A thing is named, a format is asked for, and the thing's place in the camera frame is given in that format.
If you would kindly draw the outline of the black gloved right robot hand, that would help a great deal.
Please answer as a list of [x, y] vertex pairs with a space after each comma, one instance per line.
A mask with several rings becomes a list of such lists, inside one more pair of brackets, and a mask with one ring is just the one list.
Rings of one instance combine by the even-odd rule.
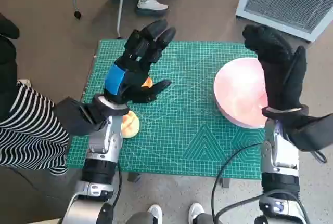
[[280, 33], [263, 25], [249, 24], [242, 35], [245, 47], [257, 54], [263, 68], [268, 106], [281, 111], [301, 108], [305, 48], [293, 50]]

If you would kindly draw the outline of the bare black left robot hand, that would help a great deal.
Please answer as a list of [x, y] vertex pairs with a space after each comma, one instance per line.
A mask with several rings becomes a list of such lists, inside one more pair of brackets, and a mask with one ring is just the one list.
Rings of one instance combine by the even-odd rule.
[[134, 29], [124, 45], [123, 54], [115, 60], [105, 79], [104, 97], [116, 104], [150, 103], [170, 86], [170, 80], [162, 80], [151, 87], [144, 86], [150, 66], [157, 63], [162, 52], [176, 34], [176, 28], [168, 28], [165, 19], [157, 20], [141, 30]]

